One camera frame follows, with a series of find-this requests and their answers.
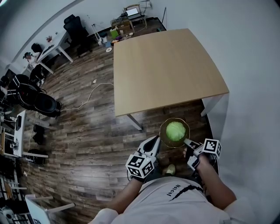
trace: white t-shirt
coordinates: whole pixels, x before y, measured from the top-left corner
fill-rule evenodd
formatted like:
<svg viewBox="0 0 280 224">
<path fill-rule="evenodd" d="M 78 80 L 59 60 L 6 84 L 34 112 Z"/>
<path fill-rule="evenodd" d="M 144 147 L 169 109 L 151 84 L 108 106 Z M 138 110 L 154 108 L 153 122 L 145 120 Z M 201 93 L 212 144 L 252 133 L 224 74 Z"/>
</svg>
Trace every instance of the white t-shirt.
<svg viewBox="0 0 280 224">
<path fill-rule="evenodd" d="M 29 64 L 33 67 L 33 68 L 35 68 L 37 65 L 38 65 L 38 63 L 37 63 L 37 61 L 36 61 L 36 57 L 39 55 L 39 54 L 41 54 L 41 53 L 33 53 L 32 55 L 31 55 L 31 59 L 27 59 L 27 61 L 29 62 Z"/>
<path fill-rule="evenodd" d="M 246 199 L 238 199 L 225 210 L 209 203 L 196 182 L 163 177 L 143 185 L 138 197 L 123 214 L 102 209 L 90 224 L 249 224 L 254 214 Z"/>
</svg>

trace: wooden floor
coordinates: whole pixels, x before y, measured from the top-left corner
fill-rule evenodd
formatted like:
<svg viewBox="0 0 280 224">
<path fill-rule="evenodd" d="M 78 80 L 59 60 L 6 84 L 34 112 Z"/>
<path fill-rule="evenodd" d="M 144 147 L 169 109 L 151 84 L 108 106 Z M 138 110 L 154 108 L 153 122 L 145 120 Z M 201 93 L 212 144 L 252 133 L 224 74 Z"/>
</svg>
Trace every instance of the wooden floor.
<svg viewBox="0 0 280 224">
<path fill-rule="evenodd" d="M 155 32 L 158 26 L 158 21 L 150 21 L 148 29 L 137 34 Z M 98 83 L 114 83 L 113 51 L 106 53 L 105 48 L 95 45 L 92 52 L 81 58 L 74 51 L 70 50 L 69 54 L 74 62 L 70 64 L 64 56 L 59 56 L 53 67 L 54 74 L 49 75 L 43 85 L 49 95 L 63 103 L 64 109 L 85 103 Z M 194 101 L 139 112 L 133 114 L 143 125 L 143 130 L 138 131 L 125 118 L 115 117 L 113 86 L 102 85 L 82 108 L 62 112 L 57 119 L 41 116 L 56 130 L 46 130 L 44 145 L 37 147 L 32 139 L 30 149 L 46 151 L 49 159 L 41 167 L 30 164 L 28 177 L 21 177 L 20 183 L 28 188 L 25 193 L 54 196 L 54 200 L 42 204 L 44 207 L 76 204 L 53 215 L 53 223 L 86 224 L 128 183 L 125 168 L 128 156 L 143 140 L 158 135 L 166 119 L 184 119 L 194 141 L 203 142 L 204 138 L 211 137 L 206 119 L 200 116 L 202 110 L 202 102 Z M 27 126 L 25 151 L 28 151 L 30 135 L 31 128 Z M 182 151 L 183 148 L 168 149 L 162 144 L 158 156 L 161 166 L 165 168 L 174 163 L 178 173 L 187 173 Z M 21 162 L 22 172 L 28 171 L 28 163 L 24 159 Z"/>
</svg>

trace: hand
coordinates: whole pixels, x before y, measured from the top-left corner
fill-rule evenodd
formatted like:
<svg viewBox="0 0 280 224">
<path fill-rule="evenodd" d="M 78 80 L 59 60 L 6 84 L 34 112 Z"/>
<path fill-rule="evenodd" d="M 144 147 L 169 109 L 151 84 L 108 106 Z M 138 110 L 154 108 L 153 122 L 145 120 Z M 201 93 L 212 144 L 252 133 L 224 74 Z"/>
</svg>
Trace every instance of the hand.
<svg viewBox="0 0 280 224">
<path fill-rule="evenodd" d="M 183 151 L 184 157 L 186 157 L 186 151 L 187 151 L 187 148 L 185 148 Z M 200 154 L 198 158 L 199 158 L 199 164 L 196 167 L 198 172 L 205 167 L 207 168 L 208 166 L 211 166 L 208 158 L 203 153 Z"/>
</svg>

